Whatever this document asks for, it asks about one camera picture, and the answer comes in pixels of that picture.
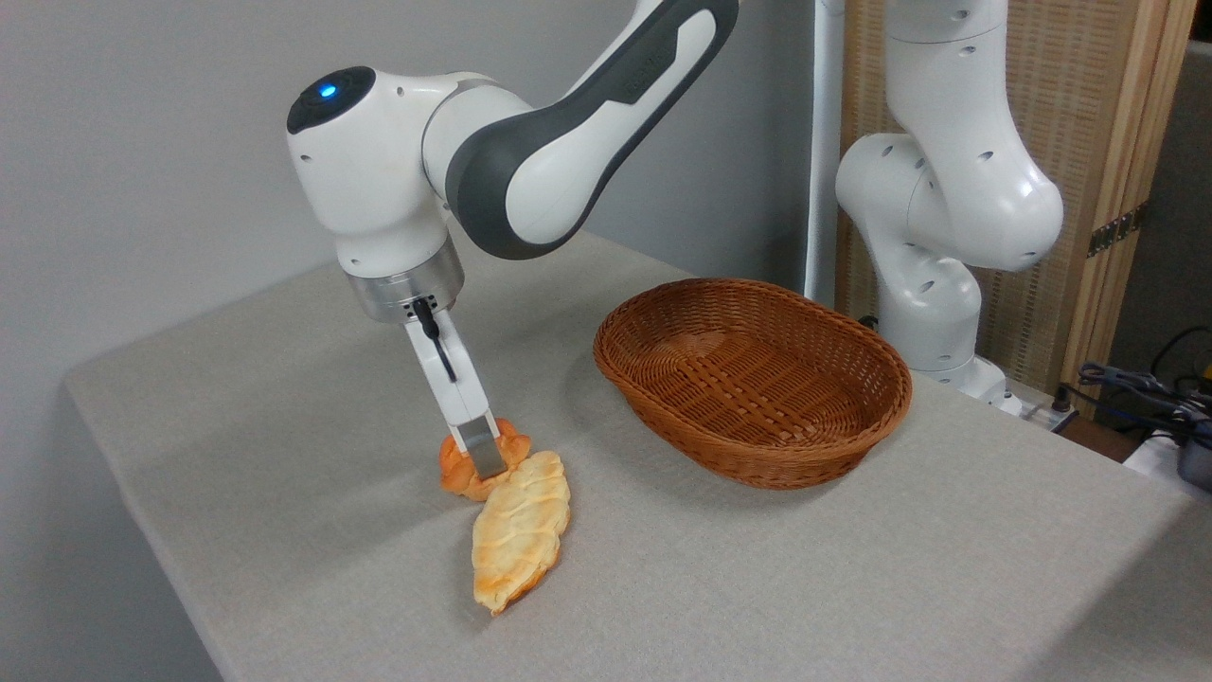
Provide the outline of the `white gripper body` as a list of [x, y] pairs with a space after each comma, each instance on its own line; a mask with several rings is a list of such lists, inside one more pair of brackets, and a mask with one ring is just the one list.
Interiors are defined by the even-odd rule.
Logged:
[[438, 323], [438, 340], [446, 355], [446, 359], [454, 371], [454, 382], [448, 379], [445, 363], [438, 354], [438, 346], [431, 338], [428, 338], [421, 327], [421, 322], [408, 322], [405, 329], [410, 336], [413, 350], [419, 359], [427, 382], [438, 399], [438, 407], [451, 430], [461, 424], [471, 423], [485, 415], [490, 423], [490, 430], [497, 430], [493, 415], [490, 414], [488, 396], [486, 396], [482, 384], [479, 380], [476, 369], [473, 367], [471, 355], [465, 349], [463, 340], [454, 328], [454, 320], [446, 310], [434, 314]]

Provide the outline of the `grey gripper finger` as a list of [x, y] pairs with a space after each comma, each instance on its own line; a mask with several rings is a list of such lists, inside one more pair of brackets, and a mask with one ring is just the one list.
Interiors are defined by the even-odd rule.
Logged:
[[501, 430], [490, 409], [471, 422], [451, 423], [448, 428], [457, 452], [454, 462], [467, 462], [481, 480], [505, 471], [508, 466], [497, 443]]

